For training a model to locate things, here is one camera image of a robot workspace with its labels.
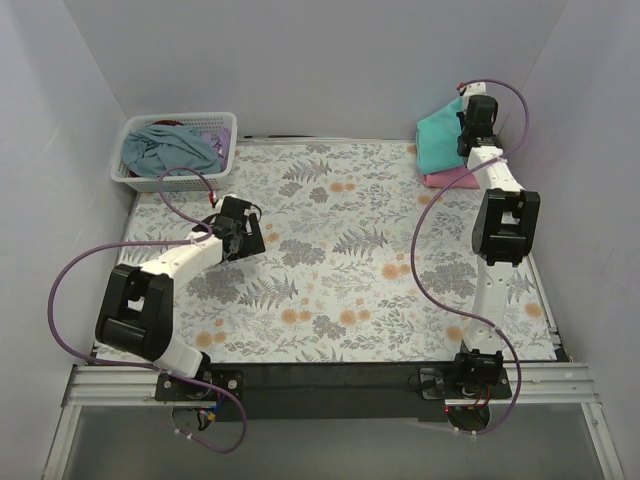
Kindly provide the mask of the dark red garment in basket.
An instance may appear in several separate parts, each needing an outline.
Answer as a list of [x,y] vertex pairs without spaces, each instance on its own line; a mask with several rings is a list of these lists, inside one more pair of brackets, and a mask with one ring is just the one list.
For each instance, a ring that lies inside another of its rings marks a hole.
[[175,121],[175,120],[159,120],[154,122],[152,125],[170,126],[170,127],[184,126],[182,122]]

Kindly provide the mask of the teal t-shirt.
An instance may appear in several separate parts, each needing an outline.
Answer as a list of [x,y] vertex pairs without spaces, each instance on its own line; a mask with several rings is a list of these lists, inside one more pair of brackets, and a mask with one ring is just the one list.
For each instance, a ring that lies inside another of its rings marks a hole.
[[430,175],[464,165],[457,153],[461,126],[462,98],[452,100],[445,107],[417,122],[415,145],[417,167],[423,175]]

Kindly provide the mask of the white plastic laundry basket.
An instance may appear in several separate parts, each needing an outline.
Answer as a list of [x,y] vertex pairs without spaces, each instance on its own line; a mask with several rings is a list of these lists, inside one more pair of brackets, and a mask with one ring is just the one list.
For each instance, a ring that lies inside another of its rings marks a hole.
[[138,192],[215,189],[230,183],[237,141],[230,112],[136,116],[127,121],[111,161],[111,179]]

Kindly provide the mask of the lilac t-shirt in basket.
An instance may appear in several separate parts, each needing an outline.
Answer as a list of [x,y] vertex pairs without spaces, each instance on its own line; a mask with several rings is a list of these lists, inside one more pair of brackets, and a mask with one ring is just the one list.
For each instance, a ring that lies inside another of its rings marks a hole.
[[220,170],[224,171],[228,166],[231,151],[231,131],[222,127],[216,134],[201,132],[200,138],[216,154]]

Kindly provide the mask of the floral patterned table mat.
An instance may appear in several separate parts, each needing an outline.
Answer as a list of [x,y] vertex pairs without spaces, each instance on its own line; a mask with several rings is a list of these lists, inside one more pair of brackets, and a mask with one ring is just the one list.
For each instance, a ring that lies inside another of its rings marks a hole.
[[266,252],[183,288],[179,339],[216,362],[454,357],[479,191],[425,187],[406,143],[241,146],[227,189],[262,209]]

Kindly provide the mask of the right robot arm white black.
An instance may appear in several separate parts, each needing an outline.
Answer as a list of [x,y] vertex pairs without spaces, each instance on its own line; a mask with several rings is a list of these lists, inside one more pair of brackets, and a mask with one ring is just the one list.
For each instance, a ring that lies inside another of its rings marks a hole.
[[541,198],[525,189],[508,167],[493,132],[497,100],[487,94],[472,94],[463,106],[458,154],[466,160],[483,198],[471,237],[478,260],[473,322],[455,357],[452,383],[460,395],[471,398],[486,395],[506,382],[506,342],[499,333],[510,284],[532,249]]

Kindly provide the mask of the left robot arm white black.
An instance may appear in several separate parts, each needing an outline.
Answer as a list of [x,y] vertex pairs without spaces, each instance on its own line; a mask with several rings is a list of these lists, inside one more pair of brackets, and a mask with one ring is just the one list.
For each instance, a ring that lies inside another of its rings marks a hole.
[[174,297],[205,270],[266,251],[255,204],[226,195],[214,213],[180,244],[140,265],[112,270],[95,334],[98,342],[178,374],[178,387],[193,400],[213,386],[205,354],[173,332]]

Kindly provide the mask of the grey-blue t-shirt in basket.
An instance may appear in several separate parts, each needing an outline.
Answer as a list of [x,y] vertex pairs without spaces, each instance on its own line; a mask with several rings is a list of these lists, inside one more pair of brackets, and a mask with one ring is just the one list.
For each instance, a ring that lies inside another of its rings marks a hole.
[[129,133],[121,147],[122,163],[135,175],[157,178],[168,169],[172,176],[185,176],[184,167],[203,175],[219,174],[213,150],[191,126],[150,125]]

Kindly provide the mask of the folded pink t-shirt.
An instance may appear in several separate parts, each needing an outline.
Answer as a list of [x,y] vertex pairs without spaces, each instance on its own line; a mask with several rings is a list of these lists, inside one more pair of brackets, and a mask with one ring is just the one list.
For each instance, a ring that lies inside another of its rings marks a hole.
[[473,174],[468,173],[468,169],[466,167],[458,167],[428,174],[423,178],[423,184],[427,188],[444,188],[453,181],[455,181],[455,183],[452,184],[453,188],[479,189],[479,184],[476,178]]

